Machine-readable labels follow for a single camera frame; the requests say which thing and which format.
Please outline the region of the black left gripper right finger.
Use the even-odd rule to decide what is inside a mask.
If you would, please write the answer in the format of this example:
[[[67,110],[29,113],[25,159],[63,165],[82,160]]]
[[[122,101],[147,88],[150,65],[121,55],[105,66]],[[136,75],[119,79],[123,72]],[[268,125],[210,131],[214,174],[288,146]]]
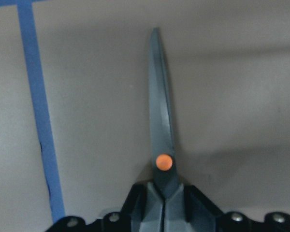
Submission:
[[[182,186],[179,200],[169,199],[165,206],[165,231],[170,232],[290,232],[290,215],[271,212],[262,222],[243,213],[224,213],[195,186]]]

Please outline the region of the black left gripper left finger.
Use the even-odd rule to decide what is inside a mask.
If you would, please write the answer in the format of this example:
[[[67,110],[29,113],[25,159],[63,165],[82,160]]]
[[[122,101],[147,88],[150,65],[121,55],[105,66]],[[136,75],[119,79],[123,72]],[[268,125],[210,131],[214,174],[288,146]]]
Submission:
[[[145,219],[145,209],[149,194],[143,184],[132,185],[120,211],[113,211],[103,218],[87,224],[77,216],[59,219],[48,232],[138,232]]]

